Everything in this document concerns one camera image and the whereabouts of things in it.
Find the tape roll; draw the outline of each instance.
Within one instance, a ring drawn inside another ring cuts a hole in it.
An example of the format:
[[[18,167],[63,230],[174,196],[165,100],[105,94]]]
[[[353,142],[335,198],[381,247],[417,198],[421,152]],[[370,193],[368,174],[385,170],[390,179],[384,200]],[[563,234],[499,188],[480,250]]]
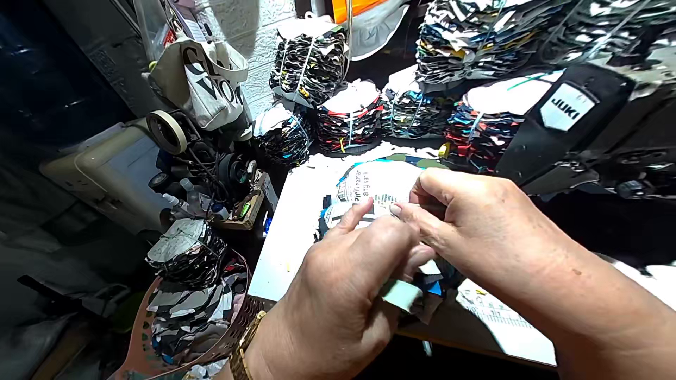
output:
[[[165,111],[152,111],[145,117],[150,134],[160,148],[174,156],[183,153],[188,141],[176,119]]]

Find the bundle of fabric scraps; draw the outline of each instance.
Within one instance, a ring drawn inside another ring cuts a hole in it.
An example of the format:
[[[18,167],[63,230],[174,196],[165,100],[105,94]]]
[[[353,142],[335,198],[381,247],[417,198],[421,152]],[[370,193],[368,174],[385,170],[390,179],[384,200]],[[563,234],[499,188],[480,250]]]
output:
[[[434,0],[420,25],[418,79],[498,78],[523,66],[571,0]]]
[[[270,88],[281,97],[315,108],[345,76],[345,29],[325,18],[294,19],[278,29]]]
[[[457,99],[447,95],[444,86],[418,82],[415,70],[411,66],[389,76],[381,93],[381,126],[404,139],[441,137]]]
[[[168,364],[207,352],[225,334],[247,289],[243,259],[204,220],[177,220],[148,252],[163,280],[149,299],[151,344]]]
[[[225,247],[204,220],[179,219],[148,251],[145,261],[158,270],[158,276],[201,289],[218,279],[219,252]]]
[[[315,131],[324,152],[358,153],[379,142],[380,93],[373,82],[355,80],[316,110]]]
[[[458,165],[468,162],[477,172],[493,172],[524,115],[562,73],[536,73],[468,91],[448,119],[446,139],[453,149],[447,160]]]
[[[253,126],[264,155],[272,162],[296,167],[308,160],[312,136],[302,105],[281,100],[260,114]]]
[[[543,46],[549,62],[629,53],[642,38],[651,49],[676,45],[676,4],[661,0],[581,0]]]

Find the basket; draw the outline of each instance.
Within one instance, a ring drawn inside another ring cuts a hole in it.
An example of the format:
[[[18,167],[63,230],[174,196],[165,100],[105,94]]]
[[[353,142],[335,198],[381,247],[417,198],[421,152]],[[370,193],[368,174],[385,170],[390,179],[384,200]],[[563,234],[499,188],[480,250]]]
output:
[[[248,279],[251,278],[251,274],[248,273],[248,275],[247,290],[249,289]],[[115,374],[116,380],[180,380],[183,378],[184,373],[195,364],[205,364],[229,356],[244,334],[244,330],[256,317],[256,314],[263,310],[263,303],[260,300],[256,300],[250,295],[245,294],[242,306],[228,331],[213,347],[192,362],[183,365],[167,364],[159,356],[155,355],[155,351],[150,344],[152,336],[151,325],[155,318],[155,313],[146,310],[150,295],[160,286],[161,282],[162,278],[157,277],[143,297],[139,311],[136,314],[136,319],[134,320],[126,360],[120,369],[117,370]]]

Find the fingernail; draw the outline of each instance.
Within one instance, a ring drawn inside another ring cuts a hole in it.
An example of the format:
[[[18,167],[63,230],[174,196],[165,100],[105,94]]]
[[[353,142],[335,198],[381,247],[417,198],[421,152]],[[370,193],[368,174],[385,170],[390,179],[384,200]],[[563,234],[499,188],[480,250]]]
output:
[[[395,204],[389,205],[389,211],[392,213],[392,215],[397,217],[402,214],[402,208]]]

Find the white wall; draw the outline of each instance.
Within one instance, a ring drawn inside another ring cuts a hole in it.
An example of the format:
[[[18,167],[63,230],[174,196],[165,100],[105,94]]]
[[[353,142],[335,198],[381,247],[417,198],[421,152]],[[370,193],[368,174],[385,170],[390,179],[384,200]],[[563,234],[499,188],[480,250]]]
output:
[[[198,18],[220,25],[223,37],[249,61],[249,78],[242,85],[242,94],[255,118],[272,103],[268,80],[277,26],[295,17],[294,1],[196,0],[196,4]]]

